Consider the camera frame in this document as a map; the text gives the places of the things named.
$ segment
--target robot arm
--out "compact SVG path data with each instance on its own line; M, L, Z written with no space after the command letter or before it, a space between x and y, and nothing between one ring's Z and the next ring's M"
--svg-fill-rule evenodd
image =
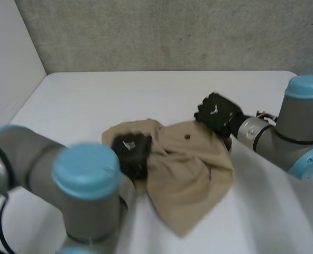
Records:
M0 129L0 195L16 186L61 211L68 236L64 246L90 253L113 253L135 191L110 148L95 143L66 148L9 125Z
M232 134L298 179L313 176L313 76L290 80L276 125L244 115L237 105L215 93L198 109L196 120L217 134Z

